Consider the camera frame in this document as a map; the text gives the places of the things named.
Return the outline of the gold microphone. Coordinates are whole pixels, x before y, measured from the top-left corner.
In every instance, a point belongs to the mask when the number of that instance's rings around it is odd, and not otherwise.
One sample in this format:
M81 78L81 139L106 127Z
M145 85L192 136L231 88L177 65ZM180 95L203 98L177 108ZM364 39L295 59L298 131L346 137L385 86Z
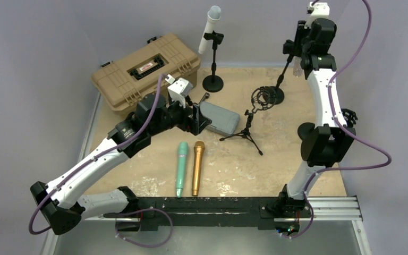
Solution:
M194 163L193 163L193 178L192 178L192 196L197 197L200 190L200 179L202 172L202 158L205 152L205 143L197 141L194 144Z

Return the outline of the mint green microphone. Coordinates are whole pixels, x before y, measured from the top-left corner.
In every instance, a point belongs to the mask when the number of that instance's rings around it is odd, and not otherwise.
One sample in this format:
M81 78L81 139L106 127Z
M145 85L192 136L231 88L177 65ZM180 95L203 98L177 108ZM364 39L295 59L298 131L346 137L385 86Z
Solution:
M187 142L181 142L177 151L177 171L176 171L176 196L182 197L184 182L186 176L187 156L189 152L189 145Z

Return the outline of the glitter silver microphone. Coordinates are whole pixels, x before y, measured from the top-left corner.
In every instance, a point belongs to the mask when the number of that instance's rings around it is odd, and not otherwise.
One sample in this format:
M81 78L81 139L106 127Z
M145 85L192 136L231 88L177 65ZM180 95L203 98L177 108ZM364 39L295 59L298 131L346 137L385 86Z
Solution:
M301 58L297 56L293 58L293 75L295 77L300 77L303 75L303 70L301 67Z

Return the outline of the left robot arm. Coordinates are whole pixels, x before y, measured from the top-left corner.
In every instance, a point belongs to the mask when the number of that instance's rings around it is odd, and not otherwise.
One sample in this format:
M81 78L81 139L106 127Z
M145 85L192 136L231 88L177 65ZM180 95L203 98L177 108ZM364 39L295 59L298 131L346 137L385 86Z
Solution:
M198 135L209 124L211 119L189 96L181 100L157 94L144 97L82 161L56 179L48 183L37 181L30 187L37 208L29 221L29 232L41 233L33 228L38 213L42 213L48 223L45 230L52 230L56 235L69 232L83 219L93 216L106 213L133 216L137 203L127 187L92 199L84 193L109 171L148 147L153 136L172 128Z

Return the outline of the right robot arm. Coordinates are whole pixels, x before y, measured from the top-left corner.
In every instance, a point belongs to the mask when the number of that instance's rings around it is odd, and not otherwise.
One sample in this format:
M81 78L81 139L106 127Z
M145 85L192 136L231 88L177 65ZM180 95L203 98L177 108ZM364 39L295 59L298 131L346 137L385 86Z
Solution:
M355 133L355 129L346 123L336 84L331 80L337 67L334 56L328 51L336 30L336 24L328 18L301 20L297 23L295 39L283 44L283 54L301 59L300 67L311 89L316 115L314 123L299 126L302 163L278 200L269 206L270 211L283 216L305 208L305 192L315 183L317 171L339 163L353 143L353 138L343 128L351 133Z

